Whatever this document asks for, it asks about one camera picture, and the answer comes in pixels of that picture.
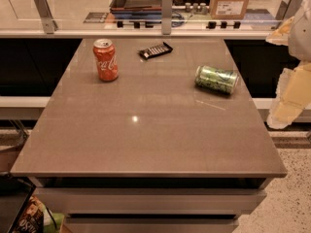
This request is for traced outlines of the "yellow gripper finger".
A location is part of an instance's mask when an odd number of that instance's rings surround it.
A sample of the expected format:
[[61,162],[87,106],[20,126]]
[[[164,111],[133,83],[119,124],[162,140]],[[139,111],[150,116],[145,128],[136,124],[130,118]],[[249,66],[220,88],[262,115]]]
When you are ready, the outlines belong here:
[[311,63],[303,62],[280,75],[276,98],[272,101],[267,124],[272,129],[291,125],[311,103]]
[[287,46],[290,43],[290,33],[293,22],[294,17],[284,20],[276,30],[266,37],[265,41],[272,45]]

